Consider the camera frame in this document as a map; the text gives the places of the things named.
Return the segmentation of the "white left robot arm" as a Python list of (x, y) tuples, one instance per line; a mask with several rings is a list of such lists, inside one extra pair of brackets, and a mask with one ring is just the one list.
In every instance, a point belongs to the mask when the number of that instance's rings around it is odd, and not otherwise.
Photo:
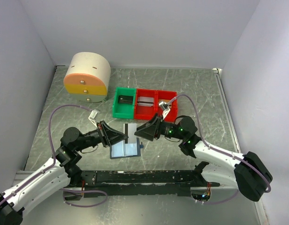
[(77, 162), (82, 150), (100, 143), (109, 147), (126, 139), (128, 135), (109, 127), (104, 121), (85, 134), (75, 127), (66, 129), (52, 158), (26, 179), (0, 193), (0, 225), (19, 225), (28, 206), (40, 203), (59, 189), (80, 185), (82, 170)]

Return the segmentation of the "blue leather card holder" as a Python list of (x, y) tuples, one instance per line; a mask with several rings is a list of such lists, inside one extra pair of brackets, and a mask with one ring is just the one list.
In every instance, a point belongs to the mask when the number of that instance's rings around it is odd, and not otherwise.
[(139, 138), (136, 138), (136, 143), (121, 141), (110, 147), (110, 159), (140, 157), (142, 147)]

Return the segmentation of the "dark card with chip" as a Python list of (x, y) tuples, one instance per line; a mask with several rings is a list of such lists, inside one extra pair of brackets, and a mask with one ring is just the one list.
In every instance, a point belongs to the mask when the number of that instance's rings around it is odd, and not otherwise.
[(134, 101), (134, 96), (119, 95), (118, 103), (132, 105)]

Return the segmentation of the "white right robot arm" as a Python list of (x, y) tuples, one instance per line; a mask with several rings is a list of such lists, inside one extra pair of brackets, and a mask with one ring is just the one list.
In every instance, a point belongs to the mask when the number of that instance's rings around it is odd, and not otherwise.
[(220, 183), (231, 186), (247, 199), (257, 202), (264, 193), (271, 191), (273, 180), (269, 170), (253, 152), (236, 153), (211, 145), (196, 135), (197, 127), (189, 116), (179, 116), (178, 123), (166, 122), (155, 115), (151, 120), (137, 127), (135, 135), (149, 141), (161, 136), (178, 139), (181, 152), (209, 164), (193, 175), (197, 186), (206, 183)]

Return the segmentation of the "grey magnetic stripe card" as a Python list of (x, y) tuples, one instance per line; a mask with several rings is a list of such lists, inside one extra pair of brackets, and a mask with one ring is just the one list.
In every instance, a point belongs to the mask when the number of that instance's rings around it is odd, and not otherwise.
[(154, 98), (153, 97), (140, 96), (140, 97), (138, 97), (137, 105), (151, 107), (154, 105)]

